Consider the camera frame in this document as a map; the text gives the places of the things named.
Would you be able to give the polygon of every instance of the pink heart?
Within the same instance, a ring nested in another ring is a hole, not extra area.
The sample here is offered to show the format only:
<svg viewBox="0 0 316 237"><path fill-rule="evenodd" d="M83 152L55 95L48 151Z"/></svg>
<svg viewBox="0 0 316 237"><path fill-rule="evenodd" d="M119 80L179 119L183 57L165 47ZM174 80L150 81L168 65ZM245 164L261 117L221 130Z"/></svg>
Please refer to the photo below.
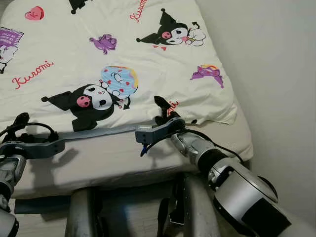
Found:
<svg viewBox="0 0 316 237"><path fill-rule="evenodd" d="M38 21L44 18L44 10L40 6L33 7L25 13L25 18L31 21Z"/></svg>

